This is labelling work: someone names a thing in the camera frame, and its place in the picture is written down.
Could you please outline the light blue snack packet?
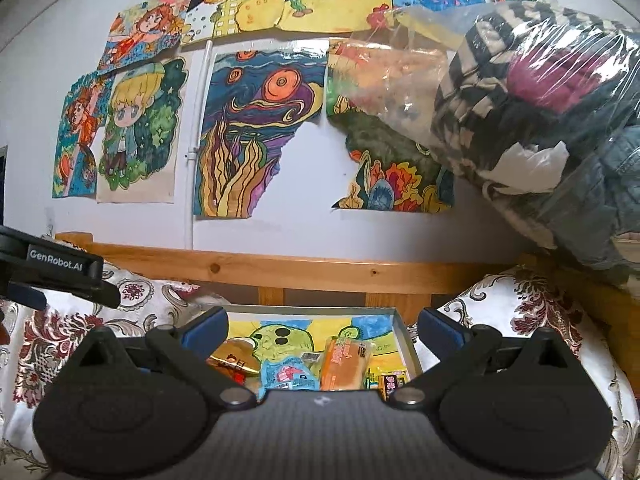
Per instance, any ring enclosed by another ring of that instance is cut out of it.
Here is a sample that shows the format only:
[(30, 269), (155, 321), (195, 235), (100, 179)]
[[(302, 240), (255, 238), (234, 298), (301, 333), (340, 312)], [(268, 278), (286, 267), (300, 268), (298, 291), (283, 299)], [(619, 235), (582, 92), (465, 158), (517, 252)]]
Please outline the light blue snack packet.
[(264, 396), (271, 390), (317, 391), (321, 363), (321, 352), (303, 352), (278, 362), (265, 361), (260, 368), (259, 394)]

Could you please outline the blond child drawing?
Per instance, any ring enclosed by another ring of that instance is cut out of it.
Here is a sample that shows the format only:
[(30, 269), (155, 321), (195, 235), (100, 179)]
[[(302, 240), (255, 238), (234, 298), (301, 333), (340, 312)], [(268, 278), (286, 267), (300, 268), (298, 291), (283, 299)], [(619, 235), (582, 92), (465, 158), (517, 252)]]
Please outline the blond child drawing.
[(99, 203), (174, 201), (181, 113), (190, 67), (190, 55), (164, 56), (116, 75), (99, 157)]

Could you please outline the pineapple building drawing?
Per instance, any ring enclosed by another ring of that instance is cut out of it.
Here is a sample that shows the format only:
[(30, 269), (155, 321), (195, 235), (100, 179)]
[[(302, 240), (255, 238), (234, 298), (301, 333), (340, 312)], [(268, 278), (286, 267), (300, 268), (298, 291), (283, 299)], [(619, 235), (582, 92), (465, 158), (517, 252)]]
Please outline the pineapple building drawing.
[(276, 27), (284, 0), (191, 0), (184, 17), (180, 44)]

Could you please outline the colourful flowers drawing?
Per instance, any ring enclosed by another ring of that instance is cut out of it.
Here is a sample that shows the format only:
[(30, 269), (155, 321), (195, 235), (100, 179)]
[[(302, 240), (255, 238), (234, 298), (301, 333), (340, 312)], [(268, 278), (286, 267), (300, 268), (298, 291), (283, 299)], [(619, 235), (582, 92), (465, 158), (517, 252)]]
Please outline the colourful flowers drawing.
[(454, 179), (423, 144), (446, 55), (441, 50), (396, 50), (333, 38), (326, 73), (326, 117), (345, 137), (357, 165), (335, 209), (426, 212), (454, 204)]

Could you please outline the yellow snack box in tray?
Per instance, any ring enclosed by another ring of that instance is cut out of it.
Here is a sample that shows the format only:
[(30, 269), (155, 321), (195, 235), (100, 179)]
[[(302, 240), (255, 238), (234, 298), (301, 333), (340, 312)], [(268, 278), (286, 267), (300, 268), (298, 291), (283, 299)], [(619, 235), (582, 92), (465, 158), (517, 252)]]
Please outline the yellow snack box in tray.
[(408, 382), (408, 378), (406, 370), (375, 370), (370, 368), (364, 385), (369, 390), (376, 390), (380, 397), (387, 401), (397, 389)]

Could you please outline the grey shallow tray box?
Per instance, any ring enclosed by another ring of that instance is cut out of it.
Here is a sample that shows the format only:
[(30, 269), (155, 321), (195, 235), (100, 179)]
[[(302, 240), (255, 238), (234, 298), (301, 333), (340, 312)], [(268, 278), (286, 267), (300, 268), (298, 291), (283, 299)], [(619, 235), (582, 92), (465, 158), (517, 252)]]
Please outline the grey shallow tray box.
[[(390, 308), (241, 306), (224, 310), (229, 320), (227, 339), (253, 341), (260, 367), (265, 361), (278, 362), (303, 352), (321, 352), (323, 361), (326, 342), (332, 337), (346, 337), (372, 344), (367, 372), (370, 368), (406, 370), (408, 381), (422, 372), (409, 330), (400, 315)], [(245, 377), (225, 368), (214, 370), (250, 389), (258, 399), (264, 397), (259, 394), (260, 373)]]

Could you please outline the orange haired girl drawing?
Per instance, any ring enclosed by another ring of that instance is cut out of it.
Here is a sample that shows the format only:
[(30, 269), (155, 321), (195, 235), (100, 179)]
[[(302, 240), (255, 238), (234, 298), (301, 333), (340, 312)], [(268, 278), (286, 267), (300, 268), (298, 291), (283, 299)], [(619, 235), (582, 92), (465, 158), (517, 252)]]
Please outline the orange haired girl drawing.
[(96, 156), (92, 144), (105, 126), (113, 76), (81, 76), (66, 93), (54, 155), (52, 197), (96, 194)]

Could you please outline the floral white bed cover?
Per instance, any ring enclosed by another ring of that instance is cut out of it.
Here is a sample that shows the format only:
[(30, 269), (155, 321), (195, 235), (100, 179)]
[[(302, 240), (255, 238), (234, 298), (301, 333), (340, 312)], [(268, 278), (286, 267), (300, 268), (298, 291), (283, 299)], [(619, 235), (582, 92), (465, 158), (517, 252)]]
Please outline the floral white bed cover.
[(630, 385), (574, 300), (513, 269), (438, 309), (502, 335), (486, 366), (435, 406), (376, 390), (272, 390), (210, 406), (145, 344), (212, 307), (202, 286), (105, 263), (116, 309), (43, 289), (1, 304), (6, 479), (632, 479)]

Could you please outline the gold foil snack packet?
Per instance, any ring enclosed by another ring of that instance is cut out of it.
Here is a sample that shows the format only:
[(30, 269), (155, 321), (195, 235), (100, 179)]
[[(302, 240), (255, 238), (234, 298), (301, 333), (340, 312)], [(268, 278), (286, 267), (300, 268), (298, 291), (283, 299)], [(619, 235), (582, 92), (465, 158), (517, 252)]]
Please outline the gold foil snack packet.
[(260, 361), (254, 356), (254, 350), (250, 339), (230, 338), (207, 358), (207, 364), (241, 373), (245, 377), (255, 377), (260, 373)]

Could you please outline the clear bag of clothes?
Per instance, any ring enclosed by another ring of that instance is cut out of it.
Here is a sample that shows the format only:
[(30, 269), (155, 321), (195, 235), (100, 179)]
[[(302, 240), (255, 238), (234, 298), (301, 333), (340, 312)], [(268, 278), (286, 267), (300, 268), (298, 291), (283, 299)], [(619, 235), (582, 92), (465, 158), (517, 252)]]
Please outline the clear bag of clothes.
[(405, 6), (347, 40), (335, 71), (538, 246), (638, 270), (637, 29), (538, 1)]

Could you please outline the white wall pipe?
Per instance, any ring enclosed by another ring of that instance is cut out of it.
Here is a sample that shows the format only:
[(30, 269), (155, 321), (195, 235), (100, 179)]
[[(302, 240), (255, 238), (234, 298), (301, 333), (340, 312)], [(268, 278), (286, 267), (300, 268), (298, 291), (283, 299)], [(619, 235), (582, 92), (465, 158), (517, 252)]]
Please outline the white wall pipe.
[(184, 248), (191, 250), (193, 248), (193, 197), (194, 197), (194, 180), (195, 166), (198, 161), (198, 150), (200, 149), (201, 122), (204, 113), (204, 104), (206, 101), (205, 91), (207, 90), (207, 78), (209, 74), (209, 66), (213, 56), (213, 40), (206, 41), (202, 65), (198, 74), (198, 86), (195, 93), (195, 104), (193, 109), (191, 133), (189, 138), (188, 150), (186, 151), (186, 213), (184, 214)]

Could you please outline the swirly sky drawing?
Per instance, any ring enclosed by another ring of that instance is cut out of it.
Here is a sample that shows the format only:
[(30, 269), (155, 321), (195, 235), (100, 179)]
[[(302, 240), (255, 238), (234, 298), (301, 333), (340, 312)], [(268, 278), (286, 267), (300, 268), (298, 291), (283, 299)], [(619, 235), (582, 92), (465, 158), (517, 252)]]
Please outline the swirly sky drawing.
[(218, 53), (210, 74), (193, 214), (246, 219), (280, 171), (282, 150), (320, 114), (328, 46)]

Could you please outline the orange snack packet in tray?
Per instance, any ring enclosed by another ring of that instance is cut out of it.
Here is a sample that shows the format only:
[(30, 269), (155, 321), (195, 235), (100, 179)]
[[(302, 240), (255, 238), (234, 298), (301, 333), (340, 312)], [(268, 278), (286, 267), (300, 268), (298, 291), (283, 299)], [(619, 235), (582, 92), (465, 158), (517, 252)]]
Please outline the orange snack packet in tray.
[(326, 342), (320, 372), (322, 391), (360, 390), (364, 384), (372, 344), (346, 337), (332, 337)]

